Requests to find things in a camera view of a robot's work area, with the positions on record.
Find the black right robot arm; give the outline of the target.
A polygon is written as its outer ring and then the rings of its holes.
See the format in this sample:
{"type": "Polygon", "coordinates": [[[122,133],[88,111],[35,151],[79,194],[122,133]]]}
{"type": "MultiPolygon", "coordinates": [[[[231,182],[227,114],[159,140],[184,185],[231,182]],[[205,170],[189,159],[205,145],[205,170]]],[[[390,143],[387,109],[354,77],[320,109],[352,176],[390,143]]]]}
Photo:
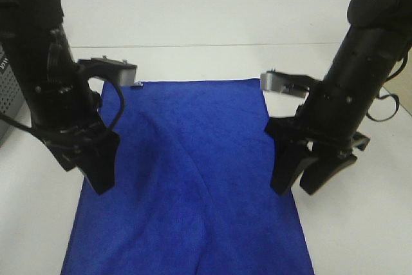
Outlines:
{"type": "Polygon", "coordinates": [[[322,80],[270,70],[264,91],[304,99],[292,117],[272,117],[275,142],[271,188],[279,195],[295,181],[313,194],[356,161],[369,138],[358,128],[385,82],[406,66],[411,49],[411,0],[351,0],[345,35],[322,80]]]}

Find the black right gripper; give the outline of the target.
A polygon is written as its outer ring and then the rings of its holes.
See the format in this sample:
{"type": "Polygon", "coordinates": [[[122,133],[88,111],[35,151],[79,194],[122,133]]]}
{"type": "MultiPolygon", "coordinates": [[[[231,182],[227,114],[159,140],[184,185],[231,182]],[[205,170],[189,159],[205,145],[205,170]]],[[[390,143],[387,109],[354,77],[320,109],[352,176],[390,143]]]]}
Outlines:
{"type": "Polygon", "coordinates": [[[303,172],[299,185],[316,193],[330,178],[354,164],[355,148],[364,151],[370,138],[358,131],[369,113],[343,115],[331,121],[320,117],[271,117],[265,133],[275,142],[271,188],[284,195],[303,172]]]}

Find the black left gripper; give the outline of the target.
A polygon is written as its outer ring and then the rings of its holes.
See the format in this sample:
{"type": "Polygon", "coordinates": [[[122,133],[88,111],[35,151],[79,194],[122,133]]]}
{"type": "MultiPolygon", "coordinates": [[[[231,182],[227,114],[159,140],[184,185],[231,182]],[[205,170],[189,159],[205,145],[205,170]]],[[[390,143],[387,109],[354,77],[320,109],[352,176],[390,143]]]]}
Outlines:
{"type": "Polygon", "coordinates": [[[115,159],[120,136],[114,131],[118,117],[106,125],[94,112],[85,118],[34,113],[33,132],[65,171],[78,168],[99,195],[115,184],[115,159]]]}

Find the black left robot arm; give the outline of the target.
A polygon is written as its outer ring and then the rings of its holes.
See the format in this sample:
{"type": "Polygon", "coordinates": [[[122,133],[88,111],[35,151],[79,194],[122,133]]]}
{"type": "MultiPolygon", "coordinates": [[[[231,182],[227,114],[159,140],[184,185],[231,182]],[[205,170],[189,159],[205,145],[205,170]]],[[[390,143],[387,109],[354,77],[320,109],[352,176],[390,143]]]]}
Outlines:
{"type": "Polygon", "coordinates": [[[115,184],[120,137],[98,110],[89,80],[116,91],[136,66],[107,58],[75,61],[63,28],[61,0],[1,0],[1,47],[28,105],[31,124],[2,120],[42,142],[66,171],[78,168],[97,194],[115,184]]]}

